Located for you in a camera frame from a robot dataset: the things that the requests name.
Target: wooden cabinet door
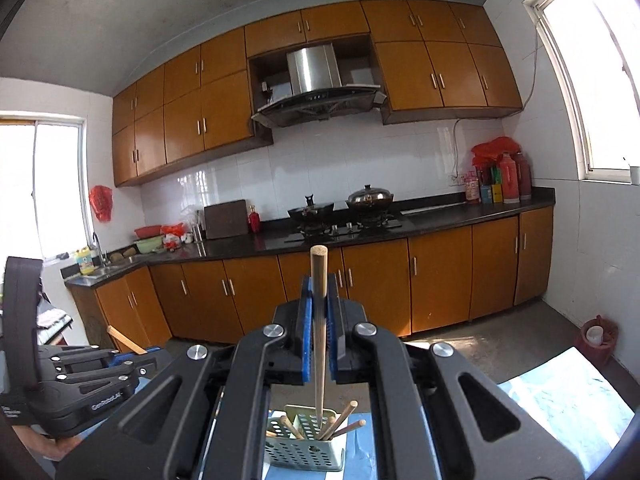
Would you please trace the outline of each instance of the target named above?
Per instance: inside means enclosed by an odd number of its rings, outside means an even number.
[[[445,106],[486,106],[478,70],[465,43],[426,41]]]
[[[251,101],[246,70],[200,89],[206,150],[251,137]]]
[[[425,41],[465,42],[458,20],[447,2],[441,0],[408,0],[408,2]]]
[[[546,291],[553,236],[553,207],[520,214],[520,254],[514,304],[521,304]]]
[[[136,84],[126,87],[113,98],[113,121],[111,130],[114,134],[133,124],[134,104],[136,103]]]
[[[200,89],[164,105],[164,145],[167,163],[204,150]]]
[[[164,110],[162,107],[138,119],[136,130],[136,161],[138,174],[166,164],[164,152]]]
[[[305,43],[306,36],[302,27],[302,15],[299,10],[295,10],[259,22],[249,23],[244,27],[244,38],[247,57],[289,45]]]
[[[171,339],[171,331],[164,318],[158,296],[156,296],[148,267],[141,267],[130,272],[124,277],[124,280],[149,344],[164,346]]]
[[[377,43],[376,52],[392,110],[442,106],[436,75],[423,42]]]
[[[243,336],[222,262],[182,264],[194,311],[200,320],[196,339],[237,343]]]
[[[311,259],[308,252],[280,254],[278,256],[280,272],[287,301],[297,300],[300,297],[300,287],[305,276],[311,275]],[[342,298],[347,297],[347,284],[344,279],[344,266],[342,264],[342,251],[329,249],[326,270],[335,274],[338,283],[338,294]]]
[[[200,86],[200,46],[194,46],[164,64],[164,104]]]
[[[369,24],[360,2],[343,2],[302,9],[307,41],[366,34]]]
[[[471,227],[409,238],[412,332],[469,319]]]
[[[484,7],[449,2],[467,43],[502,46]]]
[[[367,319],[397,336],[411,333],[411,291],[407,241],[342,248],[349,298]]]
[[[362,0],[373,41],[418,41],[418,23],[406,0]]]
[[[136,172],[136,136],[133,124],[111,137],[113,183],[118,186],[134,178]]]
[[[469,317],[513,306],[518,269],[518,218],[472,226],[473,267]]]
[[[180,264],[149,268],[166,322],[175,337],[197,339],[200,319],[196,315]]]
[[[271,323],[275,308],[287,301],[278,257],[235,258],[224,263],[244,333]]]
[[[95,292],[107,323],[137,345],[142,347],[150,345],[124,278],[105,283],[96,288]],[[116,343],[121,351],[129,351],[128,348],[121,346],[120,342]]]
[[[522,108],[520,91],[504,50],[499,46],[470,44],[471,55],[484,87],[488,106]]]
[[[136,82],[134,108],[136,119],[162,107],[164,98],[164,64]]]
[[[211,38],[200,46],[200,84],[246,70],[244,28],[239,27]]]

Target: black countertop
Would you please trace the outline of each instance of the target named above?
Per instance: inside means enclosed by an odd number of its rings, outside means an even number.
[[[250,256],[268,256],[270,254],[299,253],[308,251],[312,245],[322,243],[328,247],[346,247],[372,242],[384,242],[398,238],[408,238],[425,233],[443,231],[455,227],[477,224],[500,218],[516,216],[519,213],[554,205],[555,190],[535,187],[532,200],[519,204],[455,204],[436,206],[424,212],[405,214],[401,217],[401,226],[393,229],[370,229],[357,234],[344,235],[337,240],[302,240],[291,234],[290,224],[283,222],[282,227],[269,228],[260,234],[241,235],[220,240],[207,240],[202,244],[185,244],[174,252],[150,254],[129,267],[114,270],[100,278],[75,276],[65,280],[66,286],[95,287],[116,280],[139,267],[168,263],[183,263],[206,260],[225,260]]]

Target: backsplash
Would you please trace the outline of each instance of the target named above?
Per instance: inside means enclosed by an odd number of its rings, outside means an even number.
[[[455,173],[454,120],[383,126],[378,110],[273,131],[273,146],[227,156],[141,187],[147,225],[179,220],[188,205],[244,198],[264,220],[314,201],[341,201],[365,184],[385,187],[395,200],[463,190]],[[503,135],[501,120],[463,120],[456,127],[458,171],[470,168],[469,149]]]

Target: white cup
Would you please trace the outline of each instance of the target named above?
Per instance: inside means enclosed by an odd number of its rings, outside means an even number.
[[[587,330],[587,341],[594,346],[600,346],[602,344],[602,334],[604,330],[600,325],[592,326]]]

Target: wooden stick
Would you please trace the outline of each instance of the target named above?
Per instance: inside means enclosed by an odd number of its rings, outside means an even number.
[[[353,410],[355,410],[357,407],[358,407],[357,400],[352,400],[349,404],[347,404],[345,408],[342,410],[342,413],[340,414],[340,416],[336,419],[336,421],[330,426],[327,425],[327,427],[324,428],[324,431],[320,432],[320,434],[318,435],[318,440],[329,440],[329,437],[331,437],[331,434],[340,427],[340,425],[345,421],[345,419],[349,415],[351,415],[351,413],[353,413]]]
[[[326,262],[329,250],[324,245],[311,247],[311,283],[314,314],[314,373],[316,379],[316,419],[322,428],[324,404],[324,366],[326,362]]]
[[[350,431],[357,430],[358,428],[361,428],[362,426],[364,426],[366,423],[367,421],[361,418],[360,420],[354,422],[353,424],[350,424],[347,427],[344,427],[341,430],[336,431],[334,434],[331,435],[331,438],[335,438],[337,436],[344,435],[345,433],[349,433]]]
[[[131,348],[135,354],[146,354],[146,350],[142,348],[142,346],[136,345],[131,339],[125,336],[122,332],[118,332],[113,326],[109,325],[107,327],[107,334],[109,334],[113,338],[116,338],[127,348]]]
[[[302,436],[302,434],[293,426],[293,424],[291,423],[291,421],[289,420],[289,417],[287,415],[283,415],[280,417],[280,421],[282,424],[284,424],[287,429],[293,433],[293,436],[298,439],[298,440],[304,440],[305,437]]]

